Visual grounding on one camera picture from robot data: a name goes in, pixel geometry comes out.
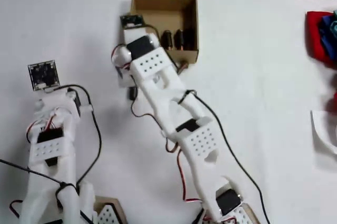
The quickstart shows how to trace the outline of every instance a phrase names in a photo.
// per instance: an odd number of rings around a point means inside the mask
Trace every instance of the white table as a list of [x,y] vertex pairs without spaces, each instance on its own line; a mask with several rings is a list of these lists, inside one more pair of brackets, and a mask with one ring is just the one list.
[[[61,83],[81,84],[92,96],[103,137],[102,155],[87,176],[96,194],[118,198],[129,223],[191,223],[200,206],[181,199],[176,156],[165,152],[150,118],[132,117],[110,64],[121,39],[119,16],[130,2],[0,0],[0,157],[27,165],[25,129],[36,99],[27,65],[55,59]],[[337,161],[313,140],[310,118],[310,110],[324,109],[332,96],[335,74],[308,57],[304,42],[305,12],[332,11],[336,2],[198,0],[200,55],[182,79],[218,113],[273,223],[337,218]],[[147,108],[141,98],[137,112]],[[82,174],[97,152],[89,114],[75,144]],[[225,144],[223,151],[228,177],[265,223],[257,190]],[[188,195],[196,196],[183,163]],[[1,223],[16,223],[8,204],[25,197],[27,178],[0,165]]]

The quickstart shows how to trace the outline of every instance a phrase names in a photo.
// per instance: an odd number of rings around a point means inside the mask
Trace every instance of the brown cardboard box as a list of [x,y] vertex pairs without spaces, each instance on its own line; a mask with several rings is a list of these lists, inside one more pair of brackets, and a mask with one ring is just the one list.
[[142,15],[146,24],[155,26],[160,37],[165,30],[170,30],[173,42],[178,29],[191,32],[190,47],[183,51],[174,47],[168,53],[176,62],[196,63],[199,53],[197,0],[132,0],[131,15],[136,14]]

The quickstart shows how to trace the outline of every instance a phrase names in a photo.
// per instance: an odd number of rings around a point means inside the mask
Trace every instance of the blue fabric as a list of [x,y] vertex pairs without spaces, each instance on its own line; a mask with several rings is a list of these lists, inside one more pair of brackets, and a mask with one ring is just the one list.
[[337,39],[331,32],[330,27],[335,21],[337,21],[335,16],[324,16],[319,25],[322,45],[329,58],[334,61],[337,60]]
[[335,10],[333,14],[335,16],[335,21],[333,21],[330,25],[330,32],[337,39],[337,10]]

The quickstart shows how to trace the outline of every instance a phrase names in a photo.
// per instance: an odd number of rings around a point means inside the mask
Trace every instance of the robotic arm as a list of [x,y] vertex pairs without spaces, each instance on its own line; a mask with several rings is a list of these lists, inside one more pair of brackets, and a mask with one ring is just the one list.
[[[207,215],[220,222],[223,214],[216,197],[229,189],[230,184],[222,173],[223,166],[218,162],[221,137],[217,124],[204,114],[193,93],[186,91],[158,37],[147,34],[144,26],[133,25],[132,21],[125,23],[125,17],[122,17],[123,20],[126,45],[112,55],[120,84],[135,84],[143,91],[164,136],[178,143],[185,154]],[[164,82],[163,87],[154,81],[158,76]],[[169,111],[171,101],[189,111],[192,118],[175,127]]]
[[68,224],[87,223],[80,218],[80,211],[92,218],[93,186],[82,182],[80,194],[73,186],[65,186],[76,185],[73,143],[81,115],[77,92],[60,89],[45,94],[35,106],[34,121],[27,129],[27,139],[31,144],[28,167],[64,183],[60,187],[55,181],[30,173],[20,223],[47,223],[61,219]]

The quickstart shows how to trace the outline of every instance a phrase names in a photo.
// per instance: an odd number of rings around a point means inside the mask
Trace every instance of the red fabric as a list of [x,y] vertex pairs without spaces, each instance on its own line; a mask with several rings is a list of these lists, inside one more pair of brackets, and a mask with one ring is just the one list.
[[325,50],[321,44],[321,36],[318,28],[318,24],[323,16],[331,16],[331,12],[307,12],[306,24],[308,27],[308,35],[310,47],[312,49],[313,57],[328,65],[333,65],[333,61],[325,53]]

